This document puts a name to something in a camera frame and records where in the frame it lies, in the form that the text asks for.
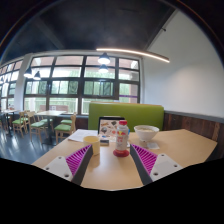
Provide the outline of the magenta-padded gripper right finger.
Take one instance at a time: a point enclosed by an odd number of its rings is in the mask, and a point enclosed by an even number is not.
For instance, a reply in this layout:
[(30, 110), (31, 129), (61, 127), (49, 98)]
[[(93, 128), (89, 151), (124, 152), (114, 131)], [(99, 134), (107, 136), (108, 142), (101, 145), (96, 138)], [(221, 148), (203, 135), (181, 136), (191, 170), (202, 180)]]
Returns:
[(130, 145), (130, 154), (144, 185), (150, 184), (182, 169), (182, 166), (172, 160), (168, 155), (164, 153), (156, 155), (134, 144)]

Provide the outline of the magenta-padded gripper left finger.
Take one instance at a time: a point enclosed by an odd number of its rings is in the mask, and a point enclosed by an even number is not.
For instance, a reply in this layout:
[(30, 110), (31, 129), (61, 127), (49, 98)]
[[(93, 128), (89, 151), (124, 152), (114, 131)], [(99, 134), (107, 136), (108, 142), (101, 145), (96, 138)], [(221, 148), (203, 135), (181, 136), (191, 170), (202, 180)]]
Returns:
[(92, 155), (92, 145), (87, 145), (67, 157), (56, 157), (44, 167), (44, 170), (80, 185)]

